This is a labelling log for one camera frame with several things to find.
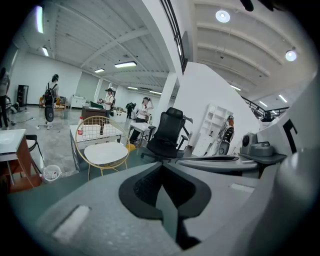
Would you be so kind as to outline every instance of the round ceiling light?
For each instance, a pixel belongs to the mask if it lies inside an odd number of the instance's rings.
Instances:
[[[215,17],[218,21],[222,23],[230,21],[230,15],[225,10],[218,10],[215,14]]]
[[[293,62],[297,58],[297,54],[293,50],[288,50],[285,54],[285,58],[289,62]]]

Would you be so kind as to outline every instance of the chair headrest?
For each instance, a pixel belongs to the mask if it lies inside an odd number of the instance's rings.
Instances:
[[[184,113],[181,110],[173,108],[173,107],[169,107],[168,110],[166,111],[166,113],[169,116],[172,116],[172,117],[175,117],[178,119],[182,119],[184,117]]]

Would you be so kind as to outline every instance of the gold wire chair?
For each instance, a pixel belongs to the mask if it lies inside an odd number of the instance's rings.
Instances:
[[[90,166],[99,168],[101,176],[103,176],[105,169],[119,172],[116,167],[123,163],[128,169],[127,158],[130,151],[120,143],[120,138],[123,136],[126,138],[127,144],[129,138],[125,130],[118,123],[105,116],[90,116],[78,125],[75,132],[75,147],[80,156],[89,164],[89,181]]]

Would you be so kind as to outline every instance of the chair seat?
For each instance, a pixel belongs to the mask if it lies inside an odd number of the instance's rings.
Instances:
[[[126,157],[127,154],[128,149],[118,142],[89,145],[84,150],[85,157],[95,165],[104,165],[118,161]]]
[[[36,144],[36,141],[33,140],[33,139],[27,139],[26,143],[28,145],[28,148],[30,149],[30,148],[32,148],[34,146],[34,144]]]
[[[158,156],[165,158],[177,158],[177,148],[174,145],[163,145],[155,138],[150,140],[146,145],[146,148]]]

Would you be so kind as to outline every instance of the ceiling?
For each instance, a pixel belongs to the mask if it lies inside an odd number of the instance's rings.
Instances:
[[[291,106],[318,65],[312,43],[299,24],[286,12],[271,12],[257,0],[252,0],[252,12],[246,11],[240,0],[193,2],[197,62],[213,69],[240,88],[240,95],[266,110]],[[220,10],[229,13],[229,22],[216,19]],[[289,50],[297,53],[295,61],[286,60]]]
[[[169,68],[150,32],[128,0],[44,1],[43,34],[37,31],[36,11],[18,36],[30,53],[82,68],[116,85],[162,92]],[[135,67],[114,65],[135,61]]]

